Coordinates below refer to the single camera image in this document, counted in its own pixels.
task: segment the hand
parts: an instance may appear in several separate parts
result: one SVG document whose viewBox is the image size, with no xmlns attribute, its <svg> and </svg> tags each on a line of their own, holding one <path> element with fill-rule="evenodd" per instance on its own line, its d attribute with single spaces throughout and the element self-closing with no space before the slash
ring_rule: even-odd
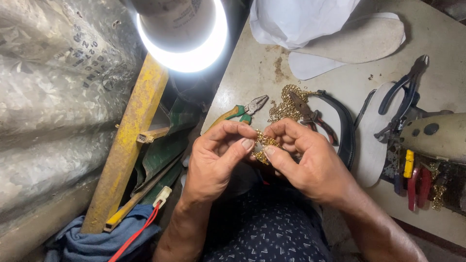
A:
<svg viewBox="0 0 466 262">
<path fill-rule="evenodd" d="M 196 139 L 182 197 L 201 202 L 217 199 L 233 168 L 254 148 L 256 137 L 249 125 L 225 120 Z"/>
<path fill-rule="evenodd" d="M 360 190 L 335 149 L 318 132 L 285 118 L 268 126 L 264 135 L 274 138 L 289 152 L 269 145 L 264 148 L 267 159 L 307 197 L 338 205 L 351 195 L 351 190 Z M 299 165 L 290 154 L 302 155 Z"/>
</svg>

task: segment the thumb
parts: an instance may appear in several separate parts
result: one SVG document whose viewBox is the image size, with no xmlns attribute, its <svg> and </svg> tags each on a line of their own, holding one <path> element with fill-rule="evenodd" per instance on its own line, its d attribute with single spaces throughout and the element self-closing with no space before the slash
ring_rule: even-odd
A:
<svg viewBox="0 0 466 262">
<path fill-rule="evenodd" d="M 242 138 L 231 145 L 217 162 L 221 166 L 233 169 L 254 148 L 255 144 L 254 139 Z"/>
<path fill-rule="evenodd" d="M 276 146 L 268 145 L 264 147 L 264 153 L 270 163 L 286 177 L 293 175 L 300 168 L 288 152 Z"/>
</svg>

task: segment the white plastic bag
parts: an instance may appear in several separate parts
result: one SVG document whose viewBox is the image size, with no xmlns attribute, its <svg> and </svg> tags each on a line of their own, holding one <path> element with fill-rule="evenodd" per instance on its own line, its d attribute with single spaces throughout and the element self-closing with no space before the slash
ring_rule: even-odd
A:
<svg viewBox="0 0 466 262">
<path fill-rule="evenodd" d="M 257 42 L 288 49 L 339 31 L 359 0 L 254 0 L 249 24 Z"/>
</svg>

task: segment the red wire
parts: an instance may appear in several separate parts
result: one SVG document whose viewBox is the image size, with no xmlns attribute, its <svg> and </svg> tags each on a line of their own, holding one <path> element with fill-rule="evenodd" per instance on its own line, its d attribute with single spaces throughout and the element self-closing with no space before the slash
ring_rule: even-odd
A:
<svg viewBox="0 0 466 262">
<path fill-rule="evenodd" d="M 133 243 L 133 241 L 141 234 L 141 232 L 146 229 L 155 219 L 158 213 L 158 207 L 160 206 L 161 200 L 157 203 L 157 205 L 154 208 L 154 211 L 152 211 L 152 214 L 149 216 L 147 219 L 146 223 L 144 224 L 143 228 L 138 230 L 136 233 L 134 233 L 121 247 L 120 249 L 113 255 L 112 258 L 110 258 L 109 262 L 115 262 L 117 261 L 118 258 L 120 258 L 121 254 L 128 248 L 128 246 Z"/>
</svg>

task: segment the forearm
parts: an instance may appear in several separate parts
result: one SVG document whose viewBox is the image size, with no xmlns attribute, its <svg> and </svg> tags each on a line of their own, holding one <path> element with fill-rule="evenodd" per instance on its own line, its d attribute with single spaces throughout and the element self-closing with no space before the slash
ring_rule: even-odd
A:
<svg viewBox="0 0 466 262">
<path fill-rule="evenodd" d="M 362 254 L 370 261 L 426 262 L 417 244 L 361 188 L 339 209 Z"/>
<path fill-rule="evenodd" d="M 180 198 L 154 253 L 154 262 L 194 262 L 206 240 L 211 202 Z"/>
</svg>

